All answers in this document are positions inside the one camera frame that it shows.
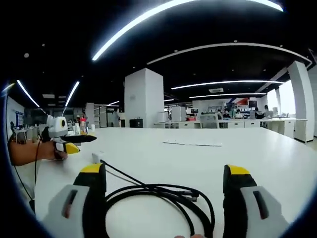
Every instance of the air conditioner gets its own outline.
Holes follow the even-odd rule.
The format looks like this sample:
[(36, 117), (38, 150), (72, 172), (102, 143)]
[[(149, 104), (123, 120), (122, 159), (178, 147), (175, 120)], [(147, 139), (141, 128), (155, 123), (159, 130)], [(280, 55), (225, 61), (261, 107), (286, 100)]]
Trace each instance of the air conditioner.
[(223, 93), (223, 88), (209, 89), (211, 93)]

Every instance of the coiled cable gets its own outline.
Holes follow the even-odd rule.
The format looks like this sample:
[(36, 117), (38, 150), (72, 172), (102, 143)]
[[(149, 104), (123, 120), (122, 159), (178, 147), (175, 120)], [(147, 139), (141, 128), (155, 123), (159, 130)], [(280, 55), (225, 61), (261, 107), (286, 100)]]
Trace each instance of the coiled cable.
[[(173, 203), (184, 215), (190, 229), (190, 235), (193, 236), (195, 234), (195, 229), (193, 222), (191, 221), (189, 215), (185, 211), (185, 209), (181, 206), (184, 205), (188, 209), (190, 209), (192, 212), (196, 214), (196, 216), (200, 219), (200, 221), (203, 224), (204, 228), (204, 235), (207, 238), (212, 238), (212, 233), (214, 229), (214, 212), (213, 207), (209, 199), (206, 195), (204, 195), (199, 190), (185, 187), (185, 186), (179, 186), (179, 185), (171, 185), (171, 184), (145, 184), (132, 176), (120, 171), (119, 169), (113, 167), (112, 165), (108, 164), (107, 162), (101, 160), (102, 163), (104, 163), (106, 166), (114, 169), (115, 171), (121, 173), (122, 175), (132, 179), (139, 185), (132, 185), (120, 188), (112, 193), (110, 193), (108, 196), (105, 197), (106, 202), (106, 212), (109, 211), (109, 209), (118, 201), (131, 197), (136, 195), (151, 195), (156, 196), (158, 198), (168, 200), (171, 203)], [(178, 188), (178, 189), (184, 189), (184, 191), (174, 191), (168, 188)], [(206, 203), (209, 206), (210, 210), (210, 219), (207, 217), (207, 215), (196, 205), (194, 202), (197, 201), (197, 198), (199, 195), (206, 201)]]

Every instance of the floor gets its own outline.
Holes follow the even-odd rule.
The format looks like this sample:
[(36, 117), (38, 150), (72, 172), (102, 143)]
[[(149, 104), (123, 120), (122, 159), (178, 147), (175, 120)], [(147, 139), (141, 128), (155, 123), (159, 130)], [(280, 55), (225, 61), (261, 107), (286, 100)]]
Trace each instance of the floor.
[(308, 142), (306, 145), (317, 151), (317, 138), (314, 137), (314, 141)]

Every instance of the window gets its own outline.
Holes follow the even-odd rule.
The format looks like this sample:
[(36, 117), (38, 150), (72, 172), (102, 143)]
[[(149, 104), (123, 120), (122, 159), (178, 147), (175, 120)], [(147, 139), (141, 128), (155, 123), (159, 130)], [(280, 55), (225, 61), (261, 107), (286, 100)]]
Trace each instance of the window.
[(268, 109), (270, 111), (272, 111), (273, 108), (278, 108), (275, 89), (273, 89), (267, 93), (267, 105), (268, 105)]
[(295, 114), (295, 98), (291, 80), (279, 86), (279, 94), (281, 96), (281, 112)]

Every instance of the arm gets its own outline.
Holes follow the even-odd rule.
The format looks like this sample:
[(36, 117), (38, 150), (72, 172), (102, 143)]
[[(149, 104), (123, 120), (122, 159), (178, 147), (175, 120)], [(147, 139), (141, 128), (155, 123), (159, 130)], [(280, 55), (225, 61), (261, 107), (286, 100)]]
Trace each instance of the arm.
[[(25, 165), (35, 161), (37, 143), (32, 144), (17, 144), (13, 141), (8, 144), (10, 151), (10, 159), (12, 165)], [(53, 141), (41, 143), (39, 146), (37, 160), (41, 159), (54, 159), (55, 147)]]

